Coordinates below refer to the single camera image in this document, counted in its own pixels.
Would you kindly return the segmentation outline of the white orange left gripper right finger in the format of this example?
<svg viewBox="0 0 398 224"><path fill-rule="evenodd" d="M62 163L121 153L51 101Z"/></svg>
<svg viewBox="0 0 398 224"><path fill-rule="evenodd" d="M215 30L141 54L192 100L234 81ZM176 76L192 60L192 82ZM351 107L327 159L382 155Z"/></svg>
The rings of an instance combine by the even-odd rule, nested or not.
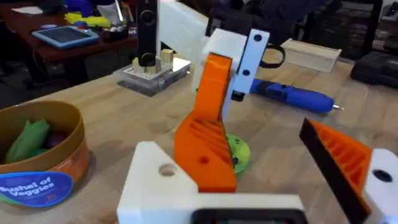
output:
<svg viewBox="0 0 398 224"><path fill-rule="evenodd" d="M350 223L397 224L397 156L304 119L299 137Z"/></svg>

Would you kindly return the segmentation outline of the bare white left gripper left finger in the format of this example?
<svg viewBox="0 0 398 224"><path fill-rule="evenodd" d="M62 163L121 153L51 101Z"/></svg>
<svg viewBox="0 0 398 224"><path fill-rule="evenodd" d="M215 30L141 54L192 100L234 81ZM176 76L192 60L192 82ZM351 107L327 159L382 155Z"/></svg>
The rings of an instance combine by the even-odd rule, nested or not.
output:
<svg viewBox="0 0 398 224"><path fill-rule="evenodd" d="M198 192L193 179L153 141L139 142L124 183L118 208L140 208L150 200Z"/></svg>

